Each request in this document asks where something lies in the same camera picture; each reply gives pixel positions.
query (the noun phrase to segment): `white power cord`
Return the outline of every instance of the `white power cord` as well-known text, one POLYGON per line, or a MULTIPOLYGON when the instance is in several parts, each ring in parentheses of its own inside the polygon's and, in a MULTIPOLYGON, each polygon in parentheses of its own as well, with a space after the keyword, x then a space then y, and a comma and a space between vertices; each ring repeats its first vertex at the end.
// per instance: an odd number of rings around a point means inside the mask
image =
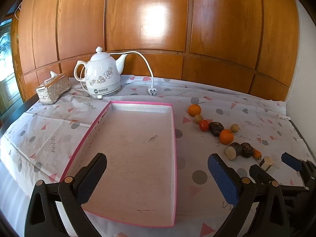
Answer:
MULTIPOLYGON (((154 86, 154 74, 153 74, 153 72, 152 72, 152 70, 151 70, 151 68, 150 68, 150 66, 149 66, 148 61, 146 60, 146 58, 145 58, 141 53, 136 52, 136 51, 129 51, 129 52, 113 52, 113 53, 109 53, 109 55, 112 55, 112 54, 128 54, 128 53, 136 53, 136 54, 139 54, 139 55, 143 58, 143 60, 145 61, 146 65, 147 65, 147 67, 148 67, 148 69, 149 69, 150 75, 151 75, 151 86, 148 88, 148 93, 149 93, 151 96, 155 96, 156 93, 157 93, 157 90, 156 90, 156 88, 155 88, 155 86, 154 86)), ((81 70, 81 72, 80 72, 80 78, 82 77, 83 69, 84 69, 84 67, 82 68, 82 70, 81 70)))

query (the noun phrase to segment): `white patterned tablecloth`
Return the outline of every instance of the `white patterned tablecloth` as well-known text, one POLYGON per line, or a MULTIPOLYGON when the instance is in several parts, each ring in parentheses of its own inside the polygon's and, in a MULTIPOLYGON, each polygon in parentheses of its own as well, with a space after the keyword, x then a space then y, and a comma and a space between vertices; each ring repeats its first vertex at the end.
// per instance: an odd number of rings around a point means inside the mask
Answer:
MULTIPOLYGON (((36 103, 15 121, 1 138, 0 159, 22 190, 31 196, 34 184, 58 182, 75 148, 97 115, 110 100, 158 101, 171 103, 176 128, 178 197, 176 224, 169 229, 151 229, 112 222, 87 213, 102 236, 213 236, 233 208, 227 204, 207 168, 208 156, 218 153, 241 176, 249 176, 254 158, 237 157, 229 161, 225 145, 210 132, 202 132, 187 113, 190 104, 201 103, 202 116, 219 121, 225 128, 238 124, 234 141, 249 142, 274 165, 268 173, 284 185, 302 185, 296 171, 281 162, 284 152, 299 159, 310 159, 289 117, 285 102, 267 101, 218 87, 186 81, 155 78, 157 95, 147 89, 150 77, 121 76, 123 89, 102 100, 87 97, 80 84, 71 79, 72 89, 54 105, 36 103)), ((58 204, 71 236, 76 233, 58 204)), ((248 217, 242 236, 250 225, 248 217)))

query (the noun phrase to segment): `copper screw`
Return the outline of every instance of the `copper screw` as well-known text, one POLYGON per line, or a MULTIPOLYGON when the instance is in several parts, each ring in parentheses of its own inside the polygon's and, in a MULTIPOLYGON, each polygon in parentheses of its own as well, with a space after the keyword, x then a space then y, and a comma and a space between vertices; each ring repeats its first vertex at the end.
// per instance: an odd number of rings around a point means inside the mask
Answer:
POLYGON ((250 183, 250 179, 249 179, 248 177, 243 177, 243 178, 241 179, 241 181, 242 181, 243 183, 245 183, 245 184, 250 183))
POLYGON ((40 186, 40 185, 42 185, 42 183, 43 183, 43 180, 38 180, 38 181, 36 182, 36 185, 37 185, 37 186, 40 186))
POLYGON ((64 181, 65 181, 65 183, 71 183, 72 179, 73 178, 71 176, 67 176, 64 181))
POLYGON ((274 187, 278 187, 278 186, 279 186, 279 183, 278 183, 277 181, 272 181, 272 185, 273 185, 274 187))

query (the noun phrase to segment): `electric kettle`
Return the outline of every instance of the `electric kettle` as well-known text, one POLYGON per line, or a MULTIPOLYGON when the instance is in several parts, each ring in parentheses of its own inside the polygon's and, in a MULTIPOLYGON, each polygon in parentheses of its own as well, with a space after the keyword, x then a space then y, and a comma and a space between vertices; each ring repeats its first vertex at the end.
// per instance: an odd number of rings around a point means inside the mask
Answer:
POLYGON ((87 89, 91 98, 100 99, 105 96, 113 95, 122 89, 121 73, 124 68, 124 61, 127 54, 122 54, 117 60, 113 59, 108 53, 102 52, 102 47, 95 50, 97 53, 92 55, 90 61, 78 61, 74 77, 80 82, 86 82, 87 89), (79 65, 84 65, 84 78, 77 76, 79 65))

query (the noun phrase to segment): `kettle base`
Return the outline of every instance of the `kettle base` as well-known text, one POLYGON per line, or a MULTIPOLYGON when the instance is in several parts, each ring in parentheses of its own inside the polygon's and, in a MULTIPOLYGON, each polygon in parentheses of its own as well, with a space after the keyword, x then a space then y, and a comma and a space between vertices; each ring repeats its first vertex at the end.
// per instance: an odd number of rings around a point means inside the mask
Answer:
POLYGON ((123 89, 123 87, 122 87, 122 86, 119 86, 118 89, 116 89, 116 90, 114 90, 114 91, 112 91, 112 92, 110 92, 110 93, 107 93, 107 94, 93 95, 93 94, 90 94, 90 93, 89 93, 89 97, 90 97, 91 99, 102 99, 102 98, 104 98, 104 97, 113 96, 113 95, 117 94, 119 91, 121 91, 122 89, 123 89))

